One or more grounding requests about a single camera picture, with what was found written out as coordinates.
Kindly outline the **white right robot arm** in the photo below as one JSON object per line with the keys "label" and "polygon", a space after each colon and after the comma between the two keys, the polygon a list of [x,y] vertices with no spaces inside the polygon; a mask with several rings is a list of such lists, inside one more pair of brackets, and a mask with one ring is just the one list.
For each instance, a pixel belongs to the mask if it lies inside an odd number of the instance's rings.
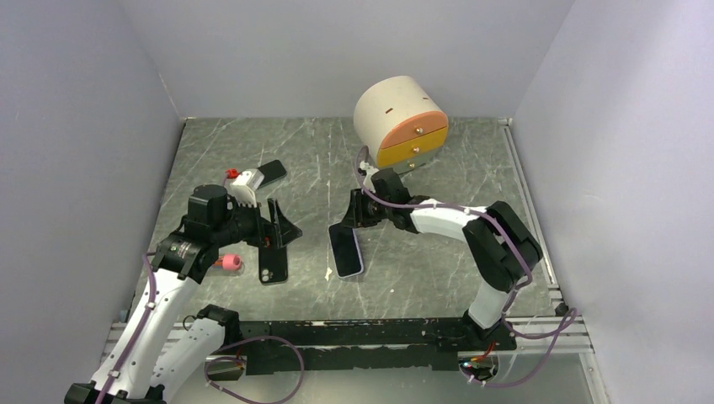
{"label": "white right robot arm", "polygon": [[462,334],[471,348],[487,347],[518,288],[531,281],[533,268],[542,260],[540,243],[504,201],[467,207],[412,195],[392,169],[379,170],[370,180],[371,187],[351,190],[341,226],[367,228],[390,221],[398,230],[464,242],[482,283],[466,310],[470,321]]}

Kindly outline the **black phone case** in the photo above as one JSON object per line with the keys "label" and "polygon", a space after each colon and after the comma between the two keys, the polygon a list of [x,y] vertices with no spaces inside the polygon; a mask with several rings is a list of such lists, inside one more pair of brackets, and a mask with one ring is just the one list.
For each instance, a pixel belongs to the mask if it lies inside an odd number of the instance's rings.
{"label": "black phone case", "polygon": [[287,281],[288,252],[286,247],[258,250],[258,277],[262,285],[279,284]]}

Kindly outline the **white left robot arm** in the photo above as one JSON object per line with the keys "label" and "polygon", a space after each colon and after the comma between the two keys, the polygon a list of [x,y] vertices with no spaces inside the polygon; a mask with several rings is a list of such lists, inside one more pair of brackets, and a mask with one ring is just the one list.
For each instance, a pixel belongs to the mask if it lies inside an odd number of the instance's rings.
{"label": "white left robot arm", "polygon": [[208,305],[189,330],[165,348],[180,312],[219,258],[221,248],[245,242],[258,249],[270,283],[287,279],[286,247],[302,231],[269,199],[270,218],[256,202],[219,184],[196,187],[180,226],[144,257],[147,285],[117,344],[88,383],[75,383],[66,403],[169,403],[214,352],[247,342],[237,312]]}

